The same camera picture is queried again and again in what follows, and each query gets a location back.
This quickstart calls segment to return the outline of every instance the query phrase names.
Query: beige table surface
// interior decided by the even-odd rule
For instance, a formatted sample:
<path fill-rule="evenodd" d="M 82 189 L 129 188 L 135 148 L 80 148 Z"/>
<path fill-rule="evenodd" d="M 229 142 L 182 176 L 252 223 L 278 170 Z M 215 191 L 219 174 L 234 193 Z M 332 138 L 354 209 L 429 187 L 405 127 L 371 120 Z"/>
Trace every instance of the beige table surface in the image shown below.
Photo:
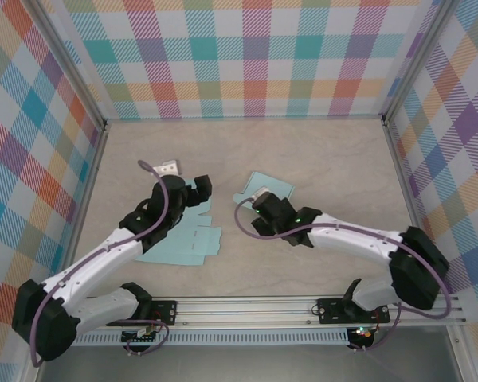
<path fill-rule="evenodd" d="M 177 158 L 183 177 L 209 174 L 218 255 L 201 267 L 130 262 L 94 294 L 134 281 L 153 296 L 342 294 L 353 279 L 380 275 L 375 263 L 337 251 L 291 247 L 241 233 L 232 195 L 253 171 L 296 186 L 291 202 L 372 228 L 405 230 L 409 215 L 378 120 L 246 120 L 117 123 L 111 126 L 77 255 L 101 243 L 151 195 L 157 166 Z M 254 212 L 243 211 L 247 224 Z"/>

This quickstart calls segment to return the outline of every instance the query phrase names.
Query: plaid fabric backdrop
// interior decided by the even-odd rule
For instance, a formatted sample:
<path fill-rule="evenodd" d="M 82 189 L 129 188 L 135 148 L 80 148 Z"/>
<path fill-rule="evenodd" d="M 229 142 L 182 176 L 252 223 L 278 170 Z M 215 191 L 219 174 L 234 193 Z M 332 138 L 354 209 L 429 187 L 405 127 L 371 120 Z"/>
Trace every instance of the plaid fabric backdrop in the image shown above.
<path fill-rule="evenodd" d="M 394 120 L 425 230 L 451 261 L 478 352 L 478 0 L 464 0 Z"/>
<path fill-rule="evenodd" d="M 0 1 L 0 382 L 26 343 L 10 323 L 17 288 L 55 271 L 98 130 L 19 0 Z"/>
<path fill-rule="evenodd" d="M 431 1 L 43 0 L 121 119 L 379 114 Z"/>

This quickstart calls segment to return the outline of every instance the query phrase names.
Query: light blue cloth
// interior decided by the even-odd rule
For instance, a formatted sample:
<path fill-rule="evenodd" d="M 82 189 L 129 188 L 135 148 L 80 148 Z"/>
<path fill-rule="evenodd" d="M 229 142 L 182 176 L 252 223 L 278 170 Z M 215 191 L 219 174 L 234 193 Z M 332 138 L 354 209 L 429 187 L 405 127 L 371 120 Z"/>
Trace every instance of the light blue cloth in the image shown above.
<path fill-rule="evenodd" d="M 186 181 L 194 187 L 193 181 Z M 220 249 L 221 228 L 210 227 L 211 199 L 195 207 L 186 208 L 181 221 L 165 239 L 141 255 L 137 260 L 146 263 L 173 265 L 202 265 L 207 255 L 217 255 Z"/>
<path fill-rule="evenodd" d="M 274 177 L 264 175 L 263 173 L 254 172 L 252 173 L 252 176 L 249 177 L 245 190 L 242 193 L 234 194 L 232 199 L 239 204 L 244 199 L 251 197 L 253 193 L 262 187 L 267 187 L 269 191 L 274 193 L 280 199 L 283 199 L 284 197 L 290 198 L 295 188 L 294 185 L 285 183 L 284 181 L 280 181 Z M 252 209 L 250 203 L 246 203 L 242 206 L 246 207 L 247 209 Z"/>

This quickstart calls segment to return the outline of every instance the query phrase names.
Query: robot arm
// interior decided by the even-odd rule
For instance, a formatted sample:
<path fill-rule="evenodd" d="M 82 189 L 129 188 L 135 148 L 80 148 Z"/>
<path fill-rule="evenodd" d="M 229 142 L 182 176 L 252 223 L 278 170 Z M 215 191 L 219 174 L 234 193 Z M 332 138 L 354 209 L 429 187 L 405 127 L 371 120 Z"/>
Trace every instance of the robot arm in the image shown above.
<path fill-rule="evenodd" d="M 303 207 L 296 211 L 286 198 L 280 200 L 266 188 L 253 194 L 253 209 L 259 217 L 252 222 L 252 226 L 261 236 L 282 234 L 309 224 L 317 225 L 289 234 L 283 240 L 293 246 L 302 244 L 310 248 L 345 251 L 386 268 L 386 274 L 379 278 L 358 279 L 349 286 L 342 305 L 351 319 L 365 311 L 400 301 L 421 310 L 432 308 L 440 289 L 436 279 L 417 259 L 393 242 L 413 249 L 441 279 L 449 269 L 446 258 L 420 228 L 409 227 L 405 232 L 379 231 L 345 223 L 318 209 Z M 366 235 L 368 232 L 376 237 Z"/>
<path fill-rule="evenodd" d="M 76 336 L 110 322 L 152 319 L 152 297 L 134 283 L 124 284 L 105 296 L 89 298 L 88 295 L 113 271 L 164 239 L 182 219 L 186 207 L 209 200 L 212 193 L 209 177 L 195 178 L 196 188 L 192 189 L 178 176 L 176 162 L 165 163 L 154 170 L 162 174 L 168 194 L 167 214 L 156 229 L 137 236 L 162 216 L 165 197 L 159 183 L 154 185 L 151 197 L 128 213 L 94 251 L 44 282 L 28 280 L 18 289 L 12 327 L 28 343 L 34 315 L 41 302 L 52 293 L 37 324 L 36 351 L 43 359 L 51 361 L 59 357 Z M 75 272 L 65 280 L 71 271 Z"/>

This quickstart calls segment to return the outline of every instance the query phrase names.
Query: purple cable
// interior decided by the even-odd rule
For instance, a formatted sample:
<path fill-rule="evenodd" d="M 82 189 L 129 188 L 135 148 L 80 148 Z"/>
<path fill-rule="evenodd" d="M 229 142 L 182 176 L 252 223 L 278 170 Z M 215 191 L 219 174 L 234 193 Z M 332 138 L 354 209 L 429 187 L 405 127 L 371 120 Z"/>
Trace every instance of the purple cable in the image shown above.
<path fill-rule="evenodd" d="M 165 328 L 166 333 L 165 337 L 159 342 L 157 345 L 152 345 L 149 349 L 144 350 L 142 352 L 133 352 L 129 348 L 129 344 L 132 342 L 132 340 L 129 340 L 126 342 L 126 349 L 129 352 L 129 354 L 133 354 L 135 356 L 144 356 L 148 353 L 152 353 L 155 350 L 159 349 L 165 342 L 168 340 L 168 334 L 170 334 L 170 329 L 168 329 L 168 325 L 165 324 L 163 321 L 155 321 L 155 320 L 120 320 L 120 321 L 115 321 L 115 324 L 152 324 L 152 325 L 159 325 Z"/>
<path fill-rule="evenodd" d="M 133 237 L 130 237 L 128 239 L 117 241 L 113 244 L 110 244 L 108 246 L 108 251 L 112 250 L 113 248 L 117 248 L 121 245 L 130 243 L 133 240 L 141 239 L 145 235 L 148 235 L 149 233 L 154 231 L 163 222 L 163 220 L 165 219 L 165 216 L 167 215 L 169 201 L 168 201 L 168 191 L 167 191 L 167 188 L 165 186 L 165 183 L 161 179 L 161 176 L 152 168 L 151 165 L 149 165 L 145 161 L 138 161 L 138 164 L 143 170 L 146 170 L 146 171 L 152 173 L 156 177 L 156 179 L 158 180 L 159 185 L 161 186 L 161 190 L 163 191 L 163 201 L 164 201 L 163 211 L 161 212 L 161 216 L 158 218 L 158 220 L 152 226 L 150 226 L 148 229 L 146 229 L 145 231 L 139 233 L 138 235 L 134 235 Z M 57 292 L 57 290 L 59 290 L 61 288 L 61 285 L 60 285 L 61 283 L 63 284 L 66 281 L 68 281 L 71 278 L 71 276 L 74 275 L 77 271 L 79 271 L 84 265 L 88 264 L 90 261 L 94 260 L 97 256 L 101 255 L 102 253 L 104 253 L 106 251 L 107 251 L 106 248 L 101 248 L 101 249 L 95 251 L 94 253 L 92 253 L 89 257 L 85 258 L 81 263 L 79 263 L 70 272 L 68 272 L 68 274 L 65 275 L 61 279 L 61 281 L 56 286 L 54 286 L 53 289 L 46 295 L 46 297 L 42 300 L 41 304 L 39 304 L 39 307 L 37 308 L 37 311 L 35 312 L 35 315 L 33 316 L 32 329 L 30 330 L 30 337 L 29 337 L 30 358 L 32 358 L 32 364 L 33 364 L 34 368 L 38 368 L 39 366 L 41 366 L 42 361 L 43 361 L 42 359 L 40 359 L 39 361 L 37 360 L 36 335 L 37 335 L 37 326 L 39 324 L 39 318 L 41 317 L 41 313 L 42 313 L 43 309 L 46 307 L 46 304 L 53 297 L 55 292 Z"/>
<path fill-rule="evenodd" d="M 393 240 L 389 237 L 385 237 L 383 235 L 379 235 L 378 233 L 375 233 L 375 232 L 371 232 L 371 231 L 367 231 L 366 229 L 362 229 L 362 228 L 358 228 L 358 227 L 353 227 L 351 225 L 346 225 L 346 224 L 339 224 L 338 226 L 336 224 L 333 224 L 333 223 L 315 223 L 315 224 L 306 224 L 306 225 L 302 225 L 301 227 L 298 227 L 298 228 L 294 228 L 294 229 L 291 229 L 290 231 L 286 231 L 284 233 L 278 233 L 278 234 L 275 234 L 275 235 L 270 235 L 270 236 L 260 236 L 260 235 L 257 235 L 257 234 L 254 234 L 254 233 L 251 233 L 250 231 L 248 231 L 246 228 L 244 228 L 241 224 L 241 222 L 239 221 L 239 209 L 241 208 L 241 206 L 245 203 L 248 203 L 248 202 L 253 202 L 254 200 L 250 197 L 248 199 L 244 199 L 241 203 L 239 203 L 235 209 L 235 211 L 233 212 L 233 218 L 234 220 L 236 221 L 236 225 L 239 227 L 239 229 L 241 231 L 243 231 L 243 233 L 245 233 L 246 235 L 248 236 L 251 236 L 255 239 L 261 239 L 261 240 L 273 240 L 273 239 L 280 239 L 282 237 L 285 237 L 285 236 L 288 236 L 288 235 L 291 235 L 292 233 L 296 233 L 296 232 L 299 232 L 299 231 L 303 231 L 305 229 L 311 229 L 311 228 L 336 228 L 336 229 L 344 229 L 346 231 L 352 231 L 352 232 L 357 232 L 357 233 L 361 233 L 363 235 L 367 235 L 367 236 L 371 236 L 371 237 L 374 237 L 375 239 L 379 239 L 379 240 L 382 240 L 383 242 L 386 242 L 386 243 L 390 243 L 390 244 L 393 244 L 393 245 L 396 245 L 397 247 L 401 248 L 402 250 L 406 251 L 408 254 L 412 255 L 412 257 L 414 257 L 417 261 L 419 261 L 421 263 L 421 265 L 423 265 L 423 267 L 425 267 L 425 269 L 434 277 L 434 279 L 436 280 L 437 284 L 439 285 L 439 287 L 441 288 L 442 292 L 443 292 L 443 295 L 445 296 L 445 301 L 446 301 L 446 308 L 445 308 L 445 311 L 441 314 L 427 314 L 425 312 L 422 312 L 418 309 L 413 309 L 413 308 L 407 308 L 405 306 L 402 306 L 401 303 L 398 303 L 398 304 L 394 304 L 395 306 L 398 306 L 398 312 L 397 312 L 397 317 L 395 318 L 395 321 L 394 321 L 394 324 L 393 326 L 390 328 L 390 330 L 388 331 L 387 335 L 382 339 L 380 340 L 377 344 L 371 346 L 369 349 L 372 350 L 372 349 L 375 349 L 377 347 L 379 347 L 381 344 L 383 344 L 385 341 L 386 341 L 386 338 L 387 337 L 390 337 L 394 330 L 396 329 L 397 325 L 398 325 L 398 322 L 400 321 L 400 314 L 402 313 L 402 310 L 406 310 L 408 312 L 412 312 L 412 313 L 416 313 L 416 314 L 420 314 L 421 316 L 423 317 L 426 317 L 426 318 L 432 318 L 433 320 L 440 320 L 442 318 L 446 318 L 448 317 L 449 313 L 452 311 L 452 299 L 449 295 L 449 292 L 448 292 L 448 289 L 446 288 L 446 285 L 445 283 L 443 282 L 443 280 L 441 279 L 441 277 L 439 277 L 439 275 L 437 274 L 437 272 L 430 266 L 429 263 L 426 262 L 425 259 L 423 259 L 419 254 L 417 254 L 412 248 L 409 248 L 407 247 L 405 244 L 403 243 L 399 243 L 397 242 L 396 240 Z"/>

